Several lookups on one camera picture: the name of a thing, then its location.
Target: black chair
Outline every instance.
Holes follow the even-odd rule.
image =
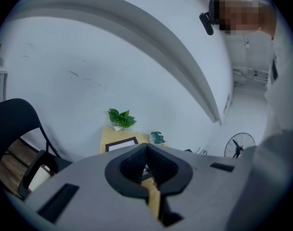
[[[0,103],[0,161],[10,145],[25,133],[40,128],[46,139],[46,151],[39,151],[31,163],[18,187],[19,195],[28,196],[28,186],[41,165],[48,166],[52,172],[58,173],[71,164],[63,160],[49,141],[35,109],[23,99],[10,99]],[[49,147],[55,155],[48,152]]]

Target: white plant pot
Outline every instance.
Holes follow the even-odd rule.
[[[115,130],[116,132],[118,132],[118,131],[120,131],[120,130],[123,130],[123,127],[120,126],[120,125],[118,125],[118,124],[116,124],[113,128],[114,128],[114,130]]]

